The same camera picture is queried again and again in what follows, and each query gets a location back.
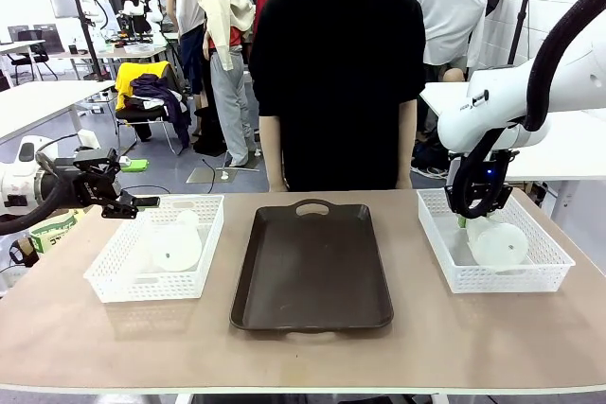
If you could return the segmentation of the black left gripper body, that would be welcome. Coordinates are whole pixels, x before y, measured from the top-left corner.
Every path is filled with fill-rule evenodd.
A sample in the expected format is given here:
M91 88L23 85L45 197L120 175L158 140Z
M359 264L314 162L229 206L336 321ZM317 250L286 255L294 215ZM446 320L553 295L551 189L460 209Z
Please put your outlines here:
M67 189L65 190L65 208L77 209L90 205L121 205L121 189L117 181L120 168L105 169L97 173L69 167L65 172Z

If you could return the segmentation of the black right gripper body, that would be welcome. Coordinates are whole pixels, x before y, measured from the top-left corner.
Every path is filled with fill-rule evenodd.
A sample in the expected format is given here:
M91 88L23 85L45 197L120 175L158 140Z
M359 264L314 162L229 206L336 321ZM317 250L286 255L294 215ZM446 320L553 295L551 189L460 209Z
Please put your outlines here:
M470 156L452 153L445 185L449 208L459 216L486 216L502 209L512 192L505 179L513 158L513 150L494 150L469 166Z

